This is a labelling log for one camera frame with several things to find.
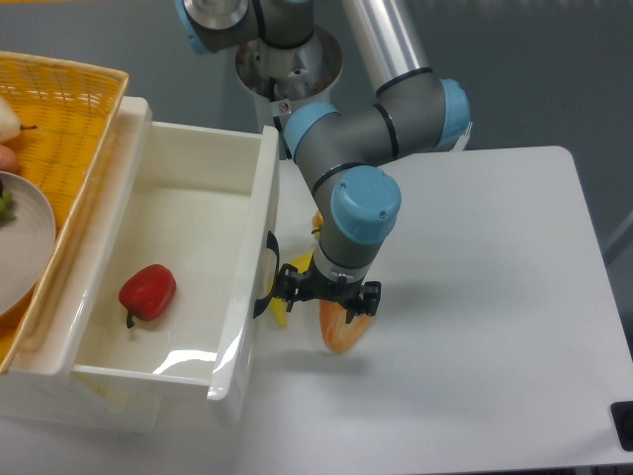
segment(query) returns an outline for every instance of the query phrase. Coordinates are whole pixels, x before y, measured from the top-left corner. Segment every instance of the white plate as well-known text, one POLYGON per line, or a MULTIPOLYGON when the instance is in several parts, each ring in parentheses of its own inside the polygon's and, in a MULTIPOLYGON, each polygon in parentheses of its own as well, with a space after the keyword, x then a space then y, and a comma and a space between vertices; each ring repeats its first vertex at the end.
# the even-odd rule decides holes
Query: white plate
POLYGON ((48 264, 55 242, 52 207, 35 185, 12 173, 0 172, 13 193, 13 221, 0 221, 0 317, 36 284, 48 264))

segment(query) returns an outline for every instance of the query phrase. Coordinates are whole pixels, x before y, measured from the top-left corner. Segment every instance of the wicker basket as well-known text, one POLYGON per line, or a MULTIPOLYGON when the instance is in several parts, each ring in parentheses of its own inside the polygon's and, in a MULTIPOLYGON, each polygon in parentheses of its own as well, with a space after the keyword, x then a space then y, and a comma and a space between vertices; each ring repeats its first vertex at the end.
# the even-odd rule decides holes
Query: wicker basket
POLYGON ((101 172, 101 150, 127 86, 128 75, 117 70, 0 51, 0 96, 23 125, 38 126, 6 145, 20 157, 19 174, 50 201, 57 226, 52 257, 33 294, 0 319, 0 374, 42 312, 78 210, 101 172))

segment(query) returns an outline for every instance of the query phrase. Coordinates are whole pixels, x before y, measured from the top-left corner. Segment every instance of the white drawer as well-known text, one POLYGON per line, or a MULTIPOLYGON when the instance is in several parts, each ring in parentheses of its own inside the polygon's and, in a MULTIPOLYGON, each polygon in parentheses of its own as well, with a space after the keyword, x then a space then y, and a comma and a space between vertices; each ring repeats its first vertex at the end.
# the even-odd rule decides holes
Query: white drawer
MULTIPOLYGON (((120 114, 133 101, 126 98, 120 114)), ((274 271, 265 249, 278 206, 278 133, 155 122, 146 129, 136 156, 121 149, 125 143, 111 150, 128 153, 119 165, 134 179, 104 177, 65 284, 12 371, 70 374, 97 399, 122 391, 207 397, 222 421, 234 423, 249 373, 253 305, 274 271), (108 209, 112 190, 129 194, 118 210, 108 209), (172 271, 176 294, 159 319, 128 329, 119 289, 153 263, 172 271)))

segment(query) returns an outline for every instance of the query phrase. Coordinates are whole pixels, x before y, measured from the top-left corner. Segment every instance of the white tabletop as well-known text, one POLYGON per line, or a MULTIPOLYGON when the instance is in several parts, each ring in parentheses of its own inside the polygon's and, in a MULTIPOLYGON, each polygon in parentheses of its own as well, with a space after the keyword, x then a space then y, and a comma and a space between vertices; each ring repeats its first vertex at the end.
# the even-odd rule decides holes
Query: white tabletop
MULTIPOLYGON (((408 474, 632 462, 609 405, 633 366, 568 153, 412 156, 369 278, 374 325, 329 353, 315 302, 260 317, 242 422, 163 403, 149 434, 0 421, 3 473, 408 474)), ((281 167, 277 237, 314 245, 314 203, 281 167)))

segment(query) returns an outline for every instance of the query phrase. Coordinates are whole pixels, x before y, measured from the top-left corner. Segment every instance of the black object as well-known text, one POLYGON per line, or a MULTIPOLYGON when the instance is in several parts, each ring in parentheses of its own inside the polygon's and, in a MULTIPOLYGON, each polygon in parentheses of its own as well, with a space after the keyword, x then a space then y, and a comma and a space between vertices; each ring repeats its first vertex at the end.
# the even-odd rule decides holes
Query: black object
POLYGON ((288 303, 287 312, 293 310, 295 302, 313 299, 337 302, 347 311, 345 322, 350 324, 358 315, 376 315, 381 288, 381 283, 376 281, 348 283, 344 275, 336 281, 329 280, 317 271, 312 261, 304 273, 293 265, 282 265, 275 279, 274 297, 288 303))
POLYGON ((255 301, 255 307, 253 308, 253 319, 259 317, 264 312, 264 310, 266 310, 275 293, 277 274, 279 273, 279 242, 277 241, 275 235, 273 235, 272 231, 268 232, 268 237, 266 239, 266 248, 275 252, 275 257, 277 259, 275 262, 275 280, 273 280, 273 285, 271 286, 268 295, 255 301))
POLYGON ((613 403, 611 414, 620 445, 627 452, 633 451, 633 401, 613 403))

